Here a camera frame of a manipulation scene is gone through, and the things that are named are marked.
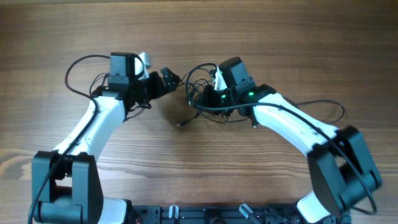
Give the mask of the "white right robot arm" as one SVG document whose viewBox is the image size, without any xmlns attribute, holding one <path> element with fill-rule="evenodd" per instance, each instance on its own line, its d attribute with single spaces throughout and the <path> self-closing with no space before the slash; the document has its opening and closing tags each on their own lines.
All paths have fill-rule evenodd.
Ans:
<svg viewBox="0 0 398 224">
<path fill-rule="evenodd" d="M 294 204 L 292 221 L 341 222 L 349 211 L 382 185 L 381 175 L 363 134 L 353 126 L 339 129 L 300 111 L 269 85 L 256 85 L 240 57 L 230 58 L 210 72 L 211 85 L 196 100 L 214 114 L 241 116 L 281 135 L 306 158 L 312 191 Z"/>
</svg>

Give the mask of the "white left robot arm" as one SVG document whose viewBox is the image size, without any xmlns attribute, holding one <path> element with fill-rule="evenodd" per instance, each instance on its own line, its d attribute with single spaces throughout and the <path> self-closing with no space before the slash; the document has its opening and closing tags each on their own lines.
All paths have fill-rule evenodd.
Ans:
<svg viewBox="0 0 398 224">
<path fill-rule="evenodd" d="M 32 204 L 28 223 L 139 223 L 132 202 L 103 195 L 97 168 L 112 133 L 134 110 L 177 89 L 180 77 L 167 67 L 149 72 L 146 53 L 107 56 L 107 84 L 91 87 L 90 105 L 73 131 L 52 151 L 32 159 Z"/>
</svg>

